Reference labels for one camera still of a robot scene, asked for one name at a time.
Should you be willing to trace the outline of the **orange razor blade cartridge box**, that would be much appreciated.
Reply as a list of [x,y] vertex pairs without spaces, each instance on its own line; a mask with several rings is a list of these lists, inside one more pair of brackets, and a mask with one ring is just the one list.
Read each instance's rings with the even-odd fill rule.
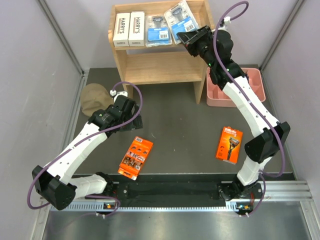
[[117,172],[120,175],[135,181],[139,176],[153,145],[154,144],[151,141],[136,136],[119,164]]

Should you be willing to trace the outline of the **blue razor blister pack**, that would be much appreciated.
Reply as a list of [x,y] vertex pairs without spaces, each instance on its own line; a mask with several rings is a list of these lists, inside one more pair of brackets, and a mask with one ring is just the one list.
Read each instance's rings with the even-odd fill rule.
[[163,15],[145,17],[145,45],[147,48],[172,45],[171,31]]
[[164,13],[164,18],[176,45],[181,43],[177,35],[178,33],[192,32],[199,28],[199,25],[186,0],[182,0],[167,10]]

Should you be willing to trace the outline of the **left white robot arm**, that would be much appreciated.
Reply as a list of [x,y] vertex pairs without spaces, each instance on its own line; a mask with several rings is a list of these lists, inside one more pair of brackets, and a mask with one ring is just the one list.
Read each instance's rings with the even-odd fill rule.
[[113,133],[141,129],[140,110],[140,104],[120,95],[107,109],[95,111],[56,160],[33,169],[31,187],[57,210],[63,210],[73,200],[89,195],[109,198],[114,187],[108,183],[105,174],[99,172],[76,178],[73,175],[91,152]]

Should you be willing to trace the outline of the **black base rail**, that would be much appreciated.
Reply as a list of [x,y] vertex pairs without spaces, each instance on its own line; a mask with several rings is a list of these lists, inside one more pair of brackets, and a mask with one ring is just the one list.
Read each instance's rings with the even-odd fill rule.
[[101,196],[115,197],[124,207],[224,207],[220,189],[234,174],[141,174],[136,180],[120,174],[108,175]]

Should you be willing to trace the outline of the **white Harry's box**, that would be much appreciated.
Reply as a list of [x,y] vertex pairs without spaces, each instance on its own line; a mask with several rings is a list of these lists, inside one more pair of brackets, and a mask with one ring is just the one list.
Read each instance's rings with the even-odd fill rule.
[[129,12],[116,15],[113,32],[113,44],[115,47],[129,46],[130,16]]
[[130,14],[128,43],[130,47],[145,45],[145,13],[143,11],[133,11]]

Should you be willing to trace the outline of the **beige cap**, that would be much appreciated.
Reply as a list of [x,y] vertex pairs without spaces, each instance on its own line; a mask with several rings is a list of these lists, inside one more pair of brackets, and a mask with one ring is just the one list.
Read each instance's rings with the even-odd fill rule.
[[113,103],[114,100],[106,88],[98,83],[86,85],[80,94],[81,111],[87,117],[91,117],[97,110],[105,110]]

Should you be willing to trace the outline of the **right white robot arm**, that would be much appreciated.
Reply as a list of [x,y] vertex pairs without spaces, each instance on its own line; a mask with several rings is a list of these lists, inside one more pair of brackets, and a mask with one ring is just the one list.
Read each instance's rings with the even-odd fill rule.
[[234,43],[228,31],[204,26],[194,31],[178,32],[177,37],[191,56],[200,56],[204,60],[212,83],[233,101],[250,127],[253,139],[244,146],[246,158],[241,169],[232,183],[218,187],[220,196],[227,201],[245,198],[266,164],[276,153],[284,151],[291,127],[265,108],[250,87],[247,74],[232,60]]

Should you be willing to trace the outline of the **wooden two-tier shelf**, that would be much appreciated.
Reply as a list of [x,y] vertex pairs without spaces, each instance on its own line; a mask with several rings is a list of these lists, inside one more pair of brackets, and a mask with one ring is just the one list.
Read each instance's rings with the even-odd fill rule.
[[190,56],[181,44],[156,46],[155,52],[152,52],[150,47],[135,46],[134,50],[140,50],[141,53],[128,54],[127,51],[131,47],[116,47],[113,43],[117,14],[143,11],[147,15],[160,15],[177,3],[176,0],[169,0],[112,6],[108,40],[120,79],[123,81],[123,88],[129,95],[133,95],[133,88],[128,83],[150,85],[191,82],[194,87],[195,102],[200,103],[207,68],[203,60]]

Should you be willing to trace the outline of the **pink compartment organizer tray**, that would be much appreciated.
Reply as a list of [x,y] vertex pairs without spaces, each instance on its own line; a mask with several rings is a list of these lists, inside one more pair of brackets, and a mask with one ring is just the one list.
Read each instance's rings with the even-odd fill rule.
[[[241,69],[248,75],[250,87],[263,103],[266,100],[266,94],[261,72],[257,68],[242,67]],[[233,101],[217,85],[212,83],[209,67],[206,71],[206,103],[210,107],[236,107]]]

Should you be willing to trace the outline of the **orange Gillette razor box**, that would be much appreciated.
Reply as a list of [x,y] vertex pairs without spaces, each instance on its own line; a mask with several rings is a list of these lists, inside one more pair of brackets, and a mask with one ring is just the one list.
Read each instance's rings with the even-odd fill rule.
[[215,157],[235,165],[238,162],[243,132],[224,126],[220,135]]

